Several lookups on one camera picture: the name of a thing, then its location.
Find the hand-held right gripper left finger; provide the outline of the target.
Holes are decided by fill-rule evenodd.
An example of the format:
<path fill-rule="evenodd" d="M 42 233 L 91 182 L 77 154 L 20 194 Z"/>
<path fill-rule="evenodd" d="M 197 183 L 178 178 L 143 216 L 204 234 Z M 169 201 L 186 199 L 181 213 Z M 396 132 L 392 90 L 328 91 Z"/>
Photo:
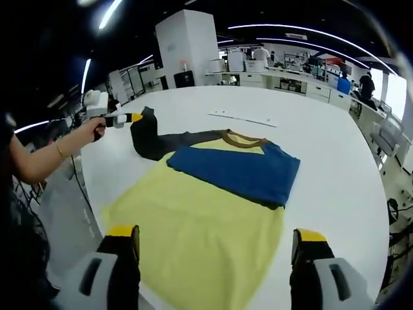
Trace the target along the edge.
<path fill-rule="evenodd" d="M 110 229 L 63 280 L 64 309 L 138 309 L 139 227 Z"/>

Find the person's left hand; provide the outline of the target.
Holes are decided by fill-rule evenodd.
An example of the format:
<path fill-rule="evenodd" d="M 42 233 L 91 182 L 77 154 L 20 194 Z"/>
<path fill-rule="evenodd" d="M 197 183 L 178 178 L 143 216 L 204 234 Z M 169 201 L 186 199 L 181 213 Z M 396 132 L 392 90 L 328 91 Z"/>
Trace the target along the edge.
<path fill-rule="evenodd" d="M 89 144 L 100 140 L 105 135 L 106 120 L 105 118 L 90 118 L 79 128 L 83 143 Z"/>

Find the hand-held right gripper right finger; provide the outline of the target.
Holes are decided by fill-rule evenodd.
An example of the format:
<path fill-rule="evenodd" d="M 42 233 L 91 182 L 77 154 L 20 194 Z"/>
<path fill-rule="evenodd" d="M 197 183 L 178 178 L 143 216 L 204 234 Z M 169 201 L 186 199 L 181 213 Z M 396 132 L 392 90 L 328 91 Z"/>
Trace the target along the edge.
<path fill-rule="evenodd" d="M 345 259 L 334 256 L 316 231 L 293 233 L 290 295 L 292 309 L 373 309 L 367 281 Z"/>

